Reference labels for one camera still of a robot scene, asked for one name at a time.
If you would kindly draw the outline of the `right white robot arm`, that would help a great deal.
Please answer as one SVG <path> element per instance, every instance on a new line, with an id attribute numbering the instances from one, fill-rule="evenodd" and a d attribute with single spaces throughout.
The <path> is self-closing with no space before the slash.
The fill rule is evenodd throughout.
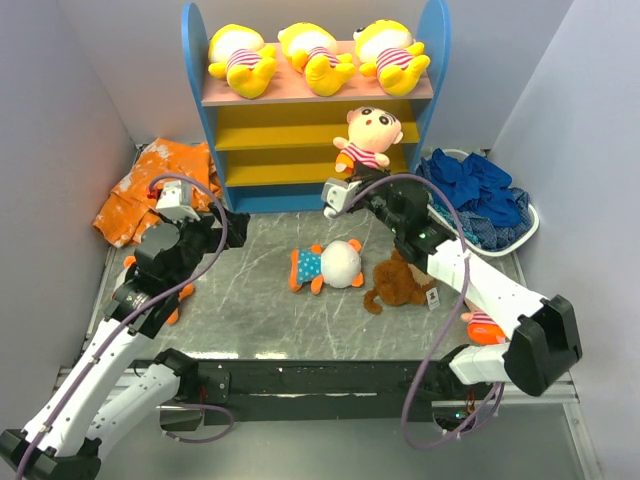
<path id="1" fill-rule="evenodd" d="M 502 343 L 465 346 L 452 355 L 437 376 L 445 396 L 460 398 L 473 384 L 494 382 L 542 395 L 583 357 L 573 305 L 527 289 L 476 255 L 461 231 L 432 214 L 436 191 L 417 175 L 381 175 L 348 183 L 335 208 L 369 210 L 393 232 L 408 263 L 459 292 L 504 333 Z"/>

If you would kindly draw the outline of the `aluminium frame rail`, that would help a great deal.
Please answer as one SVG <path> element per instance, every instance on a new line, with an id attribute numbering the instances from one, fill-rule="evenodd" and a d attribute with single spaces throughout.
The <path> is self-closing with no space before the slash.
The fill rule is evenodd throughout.
<path id="1" fill-rule="evenodd" d="M 573 383 L 541 397 L 508 386 L 496 417 L 433 450 L 411 449 L 396 419 L 239 423 L 224 438 L 176 443 L 152 413 L 103 461 L 101 479 L 599 479 Z"/>

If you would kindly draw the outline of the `plush purple dotted dress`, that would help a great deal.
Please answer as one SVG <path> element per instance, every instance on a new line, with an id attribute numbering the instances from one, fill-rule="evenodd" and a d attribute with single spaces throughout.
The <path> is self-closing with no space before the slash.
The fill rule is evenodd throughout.
<path id="1" fill-rule="evenodd" d="M 123 270 L 121 271 L 119 277 L 118 277 L 118 281 L 120 283 L 124 282 L 126 273 L 128 271 L 128 269 L 132 266 L 134 266 L 136 263 L 135 257 L 133 255 L 129 255 L 126 256 L 125 259 L 123 260 Z M 188 285 L 186 285 L 180 292 L 179 292 L 179 296 L 178 296 L 178 303 L 181 304 L 182 301 L 186 298 L 188 298 L 189 296 L 191 296 L 193 293 L 195 292 L 195 286 L 190 283 Z M 179 313 L 179 308 L 176 308 L 171 315 L 168 317 L 168 319 L 166 320 L 166 323 L 169 325 L 174 325 L 179 321 L 179 317 L 180 317 L 180 313 Z"/>

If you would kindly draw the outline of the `blue pink yellow toy shelf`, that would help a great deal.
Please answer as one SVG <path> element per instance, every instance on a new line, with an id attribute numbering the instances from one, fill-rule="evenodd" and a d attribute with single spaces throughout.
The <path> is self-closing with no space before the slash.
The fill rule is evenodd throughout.
<path id="1" fill-rule="evenodd" d="M 404 137 L 388 152 L 389 168 L 394 173 L 414 170 L 449 61 L 451 18 L 446 2 L 426 2 L 416 36 L 424 42 L 431 64 L 404 97 L 389 96 L 362 76 L 333 97 L 316 96 L 279 54 L 265 93 L 248 100 L 208 73 L 205 24 L 198 6 L 186 3 L 181 37 L 187 77 L 228 206 L 249 213 L 321 209 L 322 187 L 334 174 L 338 154 L 332 141 L 346 134 L 346 115 L 358 106 L 376 106 L 399 118 Z"/>

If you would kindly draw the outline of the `yellow frog plush front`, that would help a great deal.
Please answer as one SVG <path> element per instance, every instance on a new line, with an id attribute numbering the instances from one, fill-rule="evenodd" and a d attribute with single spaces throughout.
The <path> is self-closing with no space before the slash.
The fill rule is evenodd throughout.
<path id="1" fill-rule="evenodd" d="M 414 90 L 431 64 L 423 42 L 403 24 L 379 19 L 353 33 L 359 71 L 375 77 L 388 95 L 404 96 Z"/>

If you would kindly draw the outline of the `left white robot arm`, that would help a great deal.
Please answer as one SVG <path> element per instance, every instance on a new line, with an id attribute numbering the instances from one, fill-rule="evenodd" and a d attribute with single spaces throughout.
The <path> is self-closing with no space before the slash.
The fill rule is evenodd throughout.
<path id="1" fill-rule="evenodd" d="M 197 361 L 168 349 L 132 386 L 107 398 L 177 311 L 203 257 L 242 247 L 249 221 L 247 213 L 224 210 L 145 231 L 90 345 L 60 388 L 24 427 L 2 433 L 1 457 L 17 478 L 93 479 L 107 452 L 148 411 L 200 397 Z"/>

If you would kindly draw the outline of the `white plush blue dotted dress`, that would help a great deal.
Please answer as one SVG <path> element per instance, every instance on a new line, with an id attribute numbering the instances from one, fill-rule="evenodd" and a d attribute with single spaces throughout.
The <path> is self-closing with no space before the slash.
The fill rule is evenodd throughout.
<path id="1" fill-rule="evenodd" d="M 288 281 L 290 290 L 297 292 L 306 283 L 315 295 L 324 285 L 336 289 L 362 287 L 361 250 L 362 244 L 356 239 L 335 240 L 326 247 L 314 244 L 309 249 L 293 250 Z"/>

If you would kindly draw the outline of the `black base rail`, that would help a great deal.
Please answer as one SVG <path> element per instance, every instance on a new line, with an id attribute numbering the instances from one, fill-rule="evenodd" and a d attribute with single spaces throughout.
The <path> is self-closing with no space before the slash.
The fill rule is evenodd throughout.
<path id="1" fill-rule="evenodd" d="M 215 405 L 228 415 L 189 408 L 163 408 L 169 431 L 198 424 L 398 418 L 420 363 L 417 360 L 204 360 L 198 378 L 181 388 L 178 400 Z"/>

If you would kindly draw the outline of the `boy doll striped shirt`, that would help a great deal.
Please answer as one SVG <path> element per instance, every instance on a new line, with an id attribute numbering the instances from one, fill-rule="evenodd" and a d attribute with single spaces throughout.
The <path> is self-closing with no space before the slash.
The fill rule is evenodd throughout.
<path id="1" fill-rule="evenodd" d="M 403 138 L 400 121 L 392 113 L 373 106 L 362 106 L 347 114 L 347 137 L 337 136 L 337 173 L 352 174 L 359 166 L 384 170 L 390 164 L 386 151 Z"/>

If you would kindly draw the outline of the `brown monkey plush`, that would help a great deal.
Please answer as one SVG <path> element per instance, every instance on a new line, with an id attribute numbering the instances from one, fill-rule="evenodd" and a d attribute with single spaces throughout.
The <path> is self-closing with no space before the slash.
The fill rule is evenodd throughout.
<path id="1" fill-rule="evenodd" d="M 427 302 L 427 292 L 437 286 L 437 280 L 407 262 L 397 249 L 393 249 L 389 259 L 373 269 L 373 288 L 364 295 L 363 306 L 371 314 L 380 314 L 382 306 L 398 307 L 405 304 L 423 306 Z"/>

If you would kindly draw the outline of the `yellow frog plush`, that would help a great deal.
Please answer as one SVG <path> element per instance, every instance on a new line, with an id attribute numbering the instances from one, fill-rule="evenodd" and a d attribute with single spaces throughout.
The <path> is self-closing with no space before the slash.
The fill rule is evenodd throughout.
<path id="1" fill-rule="evenodd" d="M 332 96 L 355 75 L 352 55 L 340 53 L 337 40 L 319 25 L 297 22 L 281 29 L 277 39 L 288 63 L 315 95 Z"/>
<path id="2" fill-rule="evenodd" d="M 404 96 L 414 90 L 431 64 L 423 42 L 403 24 L 379 19 L 353 33 L 359 71 L 375 77 L 388 95 Z"/>
<path id="3" fill-rule="evenodd" d="M 277 70 L 276 50 L 257 31 L 227 24 L 209 39 L 208 73 L 246 99 L 261 96 Z"/>

